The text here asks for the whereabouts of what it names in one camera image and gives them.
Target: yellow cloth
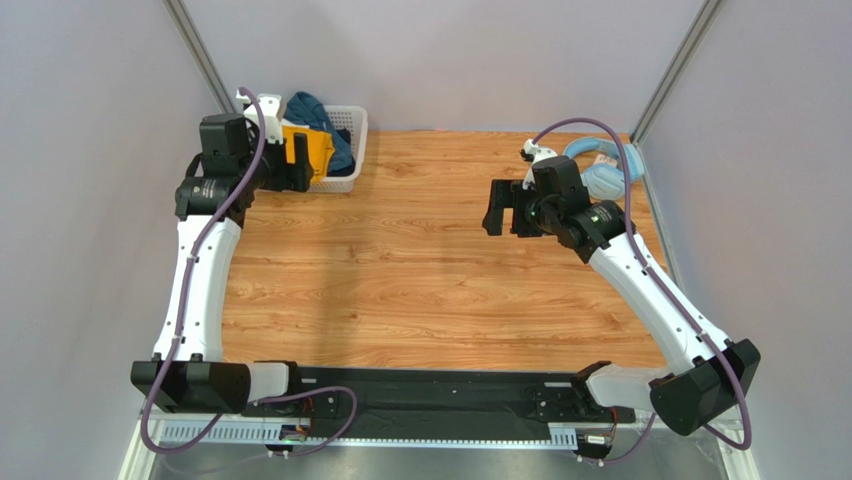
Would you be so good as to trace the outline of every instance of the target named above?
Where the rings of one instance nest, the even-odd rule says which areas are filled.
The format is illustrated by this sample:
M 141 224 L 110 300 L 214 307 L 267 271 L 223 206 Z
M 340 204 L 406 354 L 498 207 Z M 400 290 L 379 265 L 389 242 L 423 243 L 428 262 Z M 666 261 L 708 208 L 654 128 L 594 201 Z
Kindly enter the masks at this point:
M 281 127 L 281 133 L 287 139 L 287 163 L 296 163 L 293 135 L 304 133 L 308 137 L 308 160 L 314 169 L 314 177 L 311 179 L 311 183 L 317 183 L 325 178 L 326 173 L 328 173 L 328 162 L 334 154 L 334 142 L 331 140 L 331 134 L 320 132 L 319 130 L 311 130 L 308 127 L 291 127 L 286 125 Z

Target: white plastic basket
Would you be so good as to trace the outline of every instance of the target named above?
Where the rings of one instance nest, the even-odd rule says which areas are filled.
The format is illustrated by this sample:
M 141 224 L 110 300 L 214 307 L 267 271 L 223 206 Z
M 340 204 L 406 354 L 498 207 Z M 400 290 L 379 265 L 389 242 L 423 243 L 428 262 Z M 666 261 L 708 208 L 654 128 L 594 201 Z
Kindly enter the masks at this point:
M 364 153 L 367 150 L 367 111 L 361 107 L 346 105 L 326 105 L 325 113 L 331 119 L 335 130 L 345 128 L 352 138 L 352 156 L 355 158 L 355 171 L 347 177 L 325 177 L 311 185 L 309 192 L 349 193 L 355 187 L 355 179 L 361 175 L 364 165 Z

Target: wood grain surface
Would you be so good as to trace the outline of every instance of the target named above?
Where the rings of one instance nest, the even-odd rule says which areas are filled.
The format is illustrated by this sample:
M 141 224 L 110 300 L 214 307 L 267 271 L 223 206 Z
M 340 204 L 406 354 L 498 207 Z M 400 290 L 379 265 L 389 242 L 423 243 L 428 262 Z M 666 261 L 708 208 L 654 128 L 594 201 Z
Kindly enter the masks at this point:
M 488 237 L 529 133 L 370 132 L 348 195 L 259 192 L 230 270 L 227 361 L 578 370 L 660 366 L 615 290 L 553 237 Z M 561 151 L 574 134 L 542 142 Z M 593 160 L 580 159 L 581 168 Z M 634 222 L 662 263 L 645 192 Z M 511 215 L 507 215 L 507 226 Z

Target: blue denim cloth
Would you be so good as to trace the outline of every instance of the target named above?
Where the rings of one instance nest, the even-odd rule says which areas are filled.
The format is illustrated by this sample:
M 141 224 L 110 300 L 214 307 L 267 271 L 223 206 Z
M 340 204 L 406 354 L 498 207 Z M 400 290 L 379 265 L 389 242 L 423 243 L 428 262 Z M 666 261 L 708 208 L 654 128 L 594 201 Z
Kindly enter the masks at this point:
M 287 102 L 284 118 L 297 125 L 307 125 L 311 130 L 320 130 L 331 134 L 334 154 L 331 155 L 331 160 L 328 162 L 329 173 L 335 170 L 351 169 L 355 164 L 349 143 L 337 133 L 331 124 L 331 119 L 325 113 L 325 107 L 310 93 L 298 92 L 293 95 L 293 98 Z

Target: headphone ear cup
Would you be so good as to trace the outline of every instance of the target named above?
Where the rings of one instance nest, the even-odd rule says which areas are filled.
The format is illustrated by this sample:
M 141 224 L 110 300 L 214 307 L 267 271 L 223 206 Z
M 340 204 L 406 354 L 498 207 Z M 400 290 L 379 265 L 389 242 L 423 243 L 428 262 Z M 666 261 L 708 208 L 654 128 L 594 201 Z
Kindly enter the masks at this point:
M 589 195 L 599 200 L 618 200 L 624 196 L 624 173 L 612 165 L 592 165 L 583 171 L 582 177 Z

